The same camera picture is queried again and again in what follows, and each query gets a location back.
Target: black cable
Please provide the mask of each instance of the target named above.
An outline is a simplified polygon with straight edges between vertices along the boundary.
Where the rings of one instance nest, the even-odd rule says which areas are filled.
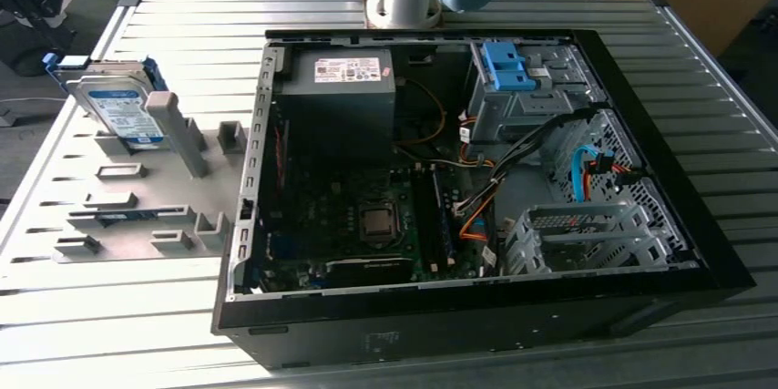
[[[575,120],[590,118],[596,113],[595,108],[576,109],[570,114],[560,114],[551,118],[539,127],[532,129],[508,148],[499,160],[495,162],[495,167],[488,173],[488,182],[476,191],[475,195],[470,196],[460,204],[456,205],[455,211],[464,211],[480,198],[487,196],[492,189],[496,190],[499,184],[508,176],[508,167],[518,163],[526,156],[535,152],[543,142],[544,136],[551,133],[556,127],[564,125]]]
[[[515,161],[530,155],[539,148],[539,143],[543,136],[550,133],[556,127],[564,125],[568,122],[590,118],[596,113],[595,108],[580,108],[568,114],[560,114],[559,116],[548,119],[539,127],[532,129],[508,148],[508,151],[503,154],[499,160],[495,162],[495,167],[490,172],[490,177],[498,175],[498,173]]]
[[[416,126],[416,138],[424,138],[427,135],[424,134],[424,129],[420,125]],[[425,141],[424,143],[421,143],[419,146],[423,146],[431,153],[432,156],[437,156],[439,159],[443,159],[444,156],[440,153],[440,151],[432,146],[431,143],[428,143],[428,141]]]
[[[411,151],[407,147],[404,147],[403,145],[397,145],[395,143],[393,145],[395,149],[397,151],[400,151],[412,161],[425,161],[428,163],[440,163],[440,164],[445,164],[448,166],[453,166],[456,168],[478,168],[476,164],[463,164],[463,163],[458,163],[451,159],[427,159],[424,157],[420,157],[416,153],[413,153],[413,151]]]

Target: metal table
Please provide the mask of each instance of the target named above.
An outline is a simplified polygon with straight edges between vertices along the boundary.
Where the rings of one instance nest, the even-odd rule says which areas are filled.
[[[104,159],[79,142],[85,119],[71,99],[0,222],[4,387],[775,387],[778,135],[672,12],[644,0],[498,0],[445,23],[600,32],[756,288],[615,341],[271,375],[209,333],[217,258],[48,259],[48,228],[75,207],[45,200],[77,201],[79,160]],[[267,29],[360,26],[353,0],[143,0],[117,8],[96,52],[151,54],[205,128],[248,118]]]

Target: floor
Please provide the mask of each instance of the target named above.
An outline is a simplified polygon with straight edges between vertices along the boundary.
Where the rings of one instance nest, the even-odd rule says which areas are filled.
[[[117,0],[73,0],[71,3],[66,23],[77,32],[72,54],[91,52],[116,8],[116,2]],[[49,77],[17,77],[0,63],[0,105],[17,116],[12,128],[0,128],[0,151],[5,157],[14,158],[0,159],[0,215],[5,211],[6,202],[16,192],[61,107],[61,103],[52,100],[10,102],[6,100],[38,97],[64,97],[64,93]]]
[[[117,0],[75,0],[68,8],[68,24],[77,31],[72,54],[87,54],[100,37]],[[778,120],[778,96],[771,75],[778,71],[778,33],[748,26],[720,59],[746,94],[771,120]],[[0,214],[13,196],[34,153],[48,133],[61,103],[50,100],[6,102],[8,99],[64,97],[48,77],[17,77],[0,64],[0,105],[17,115],[13,128],[0,128]]]

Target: orange wire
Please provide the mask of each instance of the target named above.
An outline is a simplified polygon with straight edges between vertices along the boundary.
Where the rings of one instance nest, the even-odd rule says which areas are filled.
[[[464,239],[464,235],[467,235],[467,229],[471,227],[472,222],[475,221],[475,218],[478,217],[479,214],[482,214],[482,211],[484,210],[486,206],[488,205],[488,202],[491,202],[491,200],[495,198],[495,194],[498,194],[498,191],[495,190],[492,192],[491,195],[488,195],[488,198],[484,199],[484,202],[482,202],[482,205],[478,207],[478,210],[472,213],[471,218],[467,220],[467,222],[464,222],[464,225],[462,226],[462,229],[459,230],[459,237],[462,239]]]
[[[592,188],[592,176],[588,174],[588,172],[584,170],[583,171],[583,199],[584,200],[590,200],[590,191]]]
[[[459,162],[462,164],[478,164],[476,160],[467,160],[464,158],[464,148],[467,147],[466,143],[462,143],[462,148],[459,148]],[[486,159],[484,160],[484,166],[487,166],[488,168],[494,168],[495,167],[495,162],[491,159]]]
[[[424,142],[432,140],[433,138],[436,138],[440,135],[440,133],[443,132],[443,128],[445,128],[445,109],[443,108],[443,103],[440,102],[440,99],[433,95],[433,93],[429,91],[429,89],[425,88],[420,82],[417,82],[415,79],[411,79],[409,77],[407,77],[404,79],[404,81],[416,85],[416,87],[419,87],[424,91],[424,93],[427,93],[427,96],[429,96],[429,99],[432,99],[435,101],[435,105],[437,106],[437,111],[440,111],[440,124],[437,125],[437,129],[435,129],[435,132],[432,132],[424,138],[413,138],[412,140],[401,140],[401,141],[396,142],[397,145],[417,145],[419,143],[424,143]]]
[[[474,241],[488,241],[488,238],[483,234],[462,234],[459,237]]]

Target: gray plastic block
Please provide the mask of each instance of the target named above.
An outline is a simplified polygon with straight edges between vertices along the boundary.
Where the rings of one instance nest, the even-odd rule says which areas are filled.
[[[81,211],[71,211],[68,213],[66,221],[77,230],[88,230],[93,228],[105,228],[99,220],[93,216],[73,216],[73,213],[81,213]]]
[[[64,256],[93,255],[101,248],[100,243],[89,235],[60,237],[53,245],[54,251]]]
[[[191,224],[197,220],[197,214],[188,205],[167,205],[164,207],[183,207],[184,211],[177,213],[159,213],[157,218],[169,225]]]
[[[129,156],[129,149],[124,142],[121,141],[121,138],[119,138],[117,136],[112,136],[109,134],[104,134],[101,132],[97,132],[93,138],[105,156],[108,157]]]
[[[84,207],[97,209],[132,208],[137,204],[137,197],[131,191],[119,193],[89,193],[84,200]]]
[[[189,251],[195,247],[195,243],[191,241],[189,236],[185,235],[184,230],[151,231],[151,237],[149,243],[163,254]]]
[[[184,119],[185,124],[185,135],[192,139],[195,142],[195,147],[197,150],[205,149],[205,138],[203,137],[203,133],[197,128],[197,122],[192,118]]]
[[[223,212],[219,212],[216,219],[216,226],[213,227],[203,213],[197,214],[197,221],[195,222],[195,237],[203,243],[207,249],[220,251],[227,244],[227,238],[232,230],[232,224]]]
[[[147,174],[141,163],[105,164],[97,168],[95,176],[101,180],[143,178]]]
[[[219,146],[224,154],[245,153],[245,131],[237,121],[227,121],[219,124]]]
[[[208,174],[208,163],[199,153],[203,136],[197,126],[187,127],[184,116],[179,111],[179,97],[169,91],[153,91],[145,101],[145,111],[157,121],[171,148],[181,157],[185,168],[193,178],[201,178]],[[192,128],[197,129],[197,137],[192,138]]]

